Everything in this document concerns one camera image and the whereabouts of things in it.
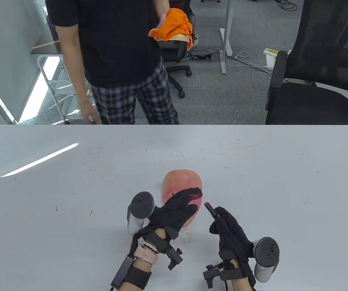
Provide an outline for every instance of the velcro strap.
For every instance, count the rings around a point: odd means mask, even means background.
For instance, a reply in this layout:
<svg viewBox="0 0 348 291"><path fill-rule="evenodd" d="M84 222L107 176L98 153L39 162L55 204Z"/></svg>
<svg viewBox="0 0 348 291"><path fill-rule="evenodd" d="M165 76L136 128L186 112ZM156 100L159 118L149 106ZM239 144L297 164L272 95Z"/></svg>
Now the velcro strap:
<svg viewBox="0 0 348 291"><path fill-rule="evenodd" d="M152 231L146 235L143 235L143 238L148 241L150 244L156 247L158 252L160 253L166 253L168 243L164 239L162 239L160 236L156 234L155 231Z"/></svg>
<svg viewBox="0 0 348 291"><path fill-rule="evenodd" d="M243 275L242 270L240 268L220 271L220 279L223 281L241 279L244 277L246 276Z"/></svg>
<svg viewBox="0 0 348 291"><path fill-rule="evenodd" d="M147 283L149 282L150 277L151 272L145 272L132 266L129 269L126 278L124 279L124 282L131 283L132 285L135 285L136 287L144 290L147 286Z"/></svg>

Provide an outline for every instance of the black office chair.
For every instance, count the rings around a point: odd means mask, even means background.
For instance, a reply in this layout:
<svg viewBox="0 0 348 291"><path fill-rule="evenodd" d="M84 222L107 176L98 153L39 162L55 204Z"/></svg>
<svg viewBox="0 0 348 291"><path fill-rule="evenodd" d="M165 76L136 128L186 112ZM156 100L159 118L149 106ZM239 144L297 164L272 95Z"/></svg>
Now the black office chair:
<svg viewBox="0 0 348 291"><path fill-rule="evenodd" d="M315 82L348 91L348 0L304 0L295 45L276 57L266 124L348 125L348 99Z"/></svg>
<svg viewBox="0 0 348 291"><path fill-rule="evenodd" d="M190 8L191 0L170 0L170 8L181 9L189 18L189 22L195 26L195 15ZM171 40L168 42L159 42L159 45L162 49L162 58L164 62L180 62L186 55L186 50L188 43L183 41ZM173 72L185 71L187 76L192 75L190 66L188 65L176 65L172 67L166 67L167 74L169 76L169 82L178 90L179 98L185 97L185 92L183 87L172 77L170 76Z"/></svg>

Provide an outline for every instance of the black glove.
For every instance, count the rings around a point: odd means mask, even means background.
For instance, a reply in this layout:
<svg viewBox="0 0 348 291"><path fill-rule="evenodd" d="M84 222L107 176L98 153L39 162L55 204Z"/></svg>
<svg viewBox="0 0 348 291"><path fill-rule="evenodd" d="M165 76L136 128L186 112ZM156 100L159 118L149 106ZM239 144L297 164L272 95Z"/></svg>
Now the black glove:
<svg viewBox="0 0 348 291"><path fill-rule="evenodd" d="M253 244L248 240L237 220L225 208L216 207L219 215L210 225L209 232L220 236L220 250L233 251L244 276L248 277L253 289L256 279L248 264L248 258L253 258Z"/></svg>
<svg viewBox="0 0 348 291"><path fill-rule="evenodd" d="M189 188L181 190L173 195L162 207L156 207L153 214L149 217L149 227L152 230L167 226L179 232L181 227L198 210L195 204L188 205L190 201L202 197L200 188Z"/></svg>

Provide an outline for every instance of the plaid pants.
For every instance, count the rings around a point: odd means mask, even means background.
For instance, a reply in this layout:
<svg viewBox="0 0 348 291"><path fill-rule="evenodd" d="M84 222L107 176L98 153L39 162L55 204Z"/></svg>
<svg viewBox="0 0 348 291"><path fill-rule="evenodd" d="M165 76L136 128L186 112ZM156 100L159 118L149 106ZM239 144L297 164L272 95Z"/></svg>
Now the plaid pants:
<svg viewBox="0 0 348 291"><path fill-rule="evenodd" d="M140 83L114 88L92 86L92 94L102 124L135 124L136 99L149 124L179 124L163 60Z"/></svg>

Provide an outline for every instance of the orange towel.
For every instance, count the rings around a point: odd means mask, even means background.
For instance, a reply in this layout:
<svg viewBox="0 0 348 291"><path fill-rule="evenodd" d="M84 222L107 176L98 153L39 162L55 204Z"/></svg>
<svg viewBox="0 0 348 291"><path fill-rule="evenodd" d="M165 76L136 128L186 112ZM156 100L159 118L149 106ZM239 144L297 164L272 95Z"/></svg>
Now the orange towel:
<svg viewBox="0 0 348 291"><path fill-rule="evenodd" d="M155 40L170 40L174 35L186 35L189 36L190 43L188 44L188 50L193 46L192 40L193 25L189 22L186 14L178 9L171 8L166 15L165 23L162 28L153 28L149 32L149 36Z"/></svg>

